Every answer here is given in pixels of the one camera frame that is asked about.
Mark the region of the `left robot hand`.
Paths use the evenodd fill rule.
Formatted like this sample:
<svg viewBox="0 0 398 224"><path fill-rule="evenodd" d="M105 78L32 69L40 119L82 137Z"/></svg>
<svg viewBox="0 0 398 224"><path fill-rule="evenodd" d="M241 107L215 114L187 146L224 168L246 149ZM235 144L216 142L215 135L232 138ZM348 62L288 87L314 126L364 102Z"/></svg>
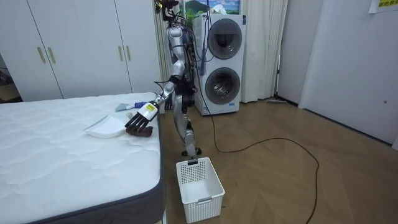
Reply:
<svg viewBox="0 0 398 224"><path fill-rule="evenodd" d="M159 104L150 101L141 107L137 113L125 124L127 130L143 131L147 125L158 115Z"/></svg>

